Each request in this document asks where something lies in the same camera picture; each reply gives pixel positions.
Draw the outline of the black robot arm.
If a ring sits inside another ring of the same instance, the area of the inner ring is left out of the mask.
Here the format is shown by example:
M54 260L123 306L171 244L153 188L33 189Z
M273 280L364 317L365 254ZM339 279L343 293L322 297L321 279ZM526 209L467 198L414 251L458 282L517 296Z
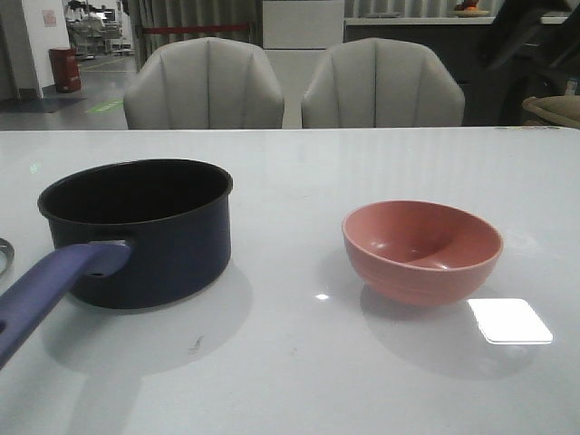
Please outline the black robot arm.
M524 101L567 95L579 83L579 3L504 2L474 56L478 75L463 124L539 124Z

